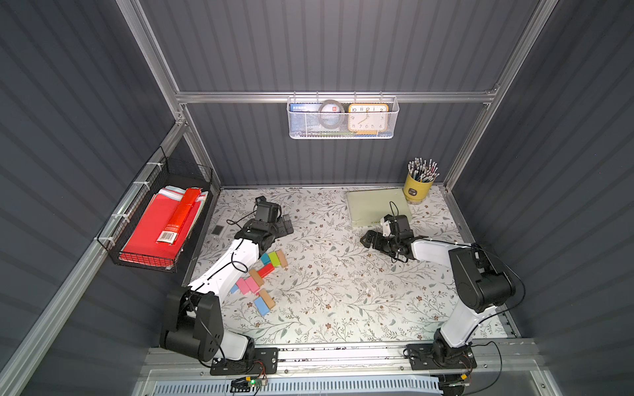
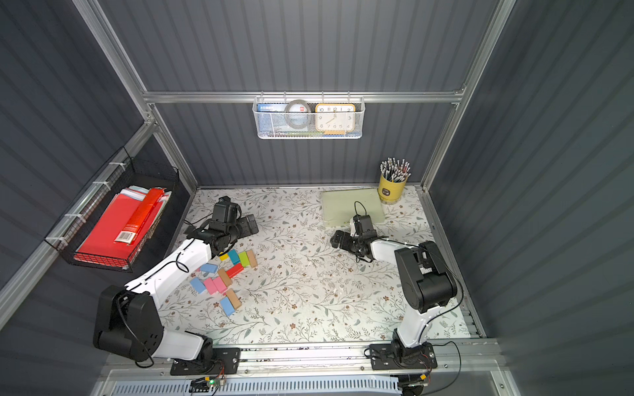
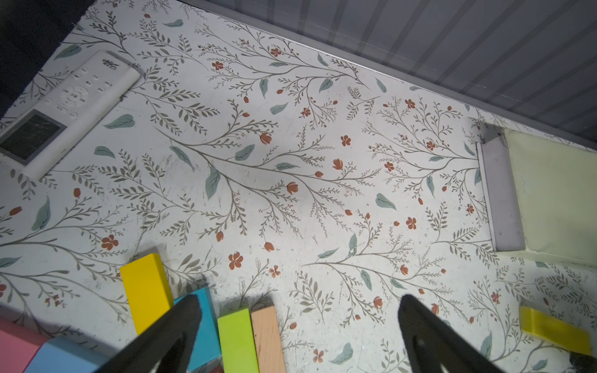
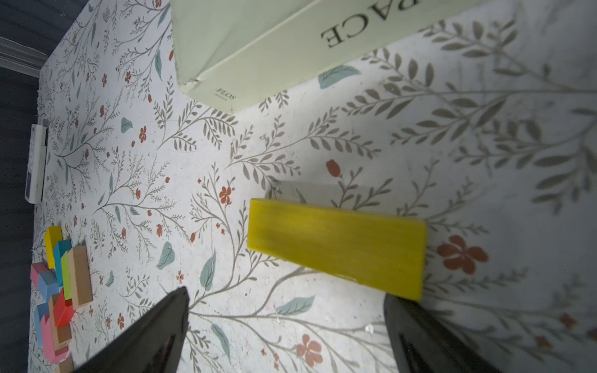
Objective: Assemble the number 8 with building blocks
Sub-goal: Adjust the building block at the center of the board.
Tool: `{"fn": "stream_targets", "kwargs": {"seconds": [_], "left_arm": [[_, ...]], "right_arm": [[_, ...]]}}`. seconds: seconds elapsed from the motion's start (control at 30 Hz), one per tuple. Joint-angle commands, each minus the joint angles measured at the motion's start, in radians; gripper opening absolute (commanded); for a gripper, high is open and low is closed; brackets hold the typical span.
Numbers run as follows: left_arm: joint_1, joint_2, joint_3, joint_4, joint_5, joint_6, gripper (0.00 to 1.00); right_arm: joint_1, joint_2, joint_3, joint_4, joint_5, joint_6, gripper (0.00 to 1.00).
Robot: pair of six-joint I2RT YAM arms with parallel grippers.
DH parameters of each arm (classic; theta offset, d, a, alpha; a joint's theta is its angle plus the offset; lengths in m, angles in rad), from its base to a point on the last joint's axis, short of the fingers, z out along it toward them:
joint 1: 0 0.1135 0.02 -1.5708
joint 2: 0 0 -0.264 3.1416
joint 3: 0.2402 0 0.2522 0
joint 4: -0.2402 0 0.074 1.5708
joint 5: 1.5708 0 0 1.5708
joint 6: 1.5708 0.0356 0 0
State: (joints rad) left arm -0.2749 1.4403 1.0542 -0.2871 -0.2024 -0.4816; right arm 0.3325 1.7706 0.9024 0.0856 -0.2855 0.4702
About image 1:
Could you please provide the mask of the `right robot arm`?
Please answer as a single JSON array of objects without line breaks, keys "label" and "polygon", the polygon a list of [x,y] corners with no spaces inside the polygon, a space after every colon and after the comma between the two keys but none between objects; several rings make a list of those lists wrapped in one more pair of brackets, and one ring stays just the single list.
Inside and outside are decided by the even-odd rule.
[{"label": "right robot arm", "polygon": [[384,216],[381,227],[381,231],[366,232],[360,239],[361,244],[396,262],[434,262],[452,271],[459,302],[434,336],[438,351],[468,347],[478,326],[497,315],[497,308],[516,293],[516,285],[505,265],[477,244],[416,236],[404,215]]}]

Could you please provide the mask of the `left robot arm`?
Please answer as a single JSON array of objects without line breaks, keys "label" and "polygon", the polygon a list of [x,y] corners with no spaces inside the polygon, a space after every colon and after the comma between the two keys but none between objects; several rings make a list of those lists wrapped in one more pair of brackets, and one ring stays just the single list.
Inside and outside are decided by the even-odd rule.
[{"label": "left robot arm", "polygon": [[224,363],[245,360],[254,340],[225,329],[223,301],[277,239],[292,233],[292,221],[279,204],[256,198],[254,218],[246,221],[216,263],[168,294],[159,346],[203,363],[215,358]]}]

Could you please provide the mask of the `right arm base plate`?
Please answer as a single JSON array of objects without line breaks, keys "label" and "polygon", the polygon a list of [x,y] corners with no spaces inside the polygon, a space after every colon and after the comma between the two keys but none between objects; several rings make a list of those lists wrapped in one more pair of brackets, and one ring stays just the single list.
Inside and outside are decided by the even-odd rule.
[{"label": "right arm base plate", "polygon": [[477,362],[469,346],[452,348],[442,343],[407,344],[403,350],[413,371],[477,368]]}]

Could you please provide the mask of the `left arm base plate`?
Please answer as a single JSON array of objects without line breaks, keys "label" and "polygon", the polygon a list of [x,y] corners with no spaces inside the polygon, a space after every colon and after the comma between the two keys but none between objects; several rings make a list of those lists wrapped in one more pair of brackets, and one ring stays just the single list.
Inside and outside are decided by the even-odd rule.
[{"label": "left arm base plate", "polygon": [[272,375],[277,373],[279,349],[262,347],[249,350],[240,361],[227,363],[213,363],[210,374],[212,376],[255,376]]}]

